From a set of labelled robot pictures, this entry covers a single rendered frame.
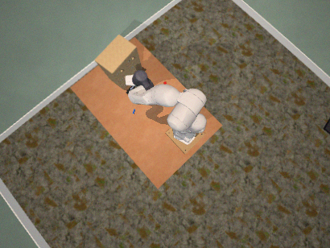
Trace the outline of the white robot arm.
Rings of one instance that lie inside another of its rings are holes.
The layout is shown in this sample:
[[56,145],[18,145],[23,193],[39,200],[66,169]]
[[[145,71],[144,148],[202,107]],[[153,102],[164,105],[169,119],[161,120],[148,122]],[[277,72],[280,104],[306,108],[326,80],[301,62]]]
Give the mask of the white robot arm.
[[126,85],[136,87],[128,93],[130,101],[136,105],[175,106],[167,117],[167,123],[173,129],[174,138],[180,142],[188,145],[195,138],[195,133],[205,130],[207,120],[200,111],[207,99],[199,89],[185,89],[181,93],[171,85],[154,86],[143,70],[126,76]]

